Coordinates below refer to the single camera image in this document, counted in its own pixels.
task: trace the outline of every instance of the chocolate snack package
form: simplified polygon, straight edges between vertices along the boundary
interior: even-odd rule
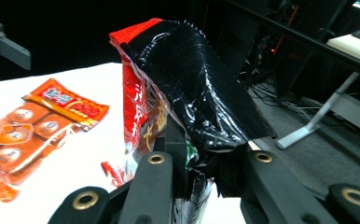
[[[49,78],[22,97],[23,105],[0,119],[0,201],[12,202],[22,182],[80,130],[88,131],[108,112]]]

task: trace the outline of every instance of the dark floor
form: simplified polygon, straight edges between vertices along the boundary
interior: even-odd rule
[[[274,94],[270,82],[267,83],[250,88],[249,92],[280,139],[307,124],[317,109],[304,107],[318,107],[319,103],[303,98],[296,101],[290,96],[288,101],[293,103],[280,106],[274,97],[266,94]],[[327,195],[328,187],[333,184],[360,187],[360,130],[333,113],[319,124],[315,133],[285,150],[277,148],[274,140],[264,139],[269,146],[267,150],[282,159],[306,187],[322,196]]]

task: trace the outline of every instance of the metal bracket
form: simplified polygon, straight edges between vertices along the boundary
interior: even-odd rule
[[[31,69],[31,54],[29,50],[6,38],[3,25],[0,23],[0,55],[20,67]]]

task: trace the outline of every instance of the metal stand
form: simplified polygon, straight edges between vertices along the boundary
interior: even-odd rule
[[[309,121],[309,123],[302,128],[290,133],[286,137],[279,139],[276,142],[276,147],[279,149],[286,149],[302,138],[308,136],[310,133],[313,133],[319,128],[318,122],[325,116],[325,114],[334,107],[334,105],[339,101],[341,95],[346,92],[346,90],[354,83],[354,81],[360,75],[356,72],[353,72],[343,84],[330,96],[330,98],[325,102],[322,108],[317,112],[317,114]]]

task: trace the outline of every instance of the snack bag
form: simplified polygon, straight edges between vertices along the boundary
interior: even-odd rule
[[[145,76],[134,70],[120,44],[131,41],[160,21],[153,19],[111,34],[111,43],[118,49],[122,60],[124,141],[128,152],[124,181],[132,179],[139,160],[152,150],[155,139],[163,133],[168,110],[159,92]]]
[[[51,78],[0,119],[0,201],[13,201],[21,183],[66,137],[93,128],[107,113]]]

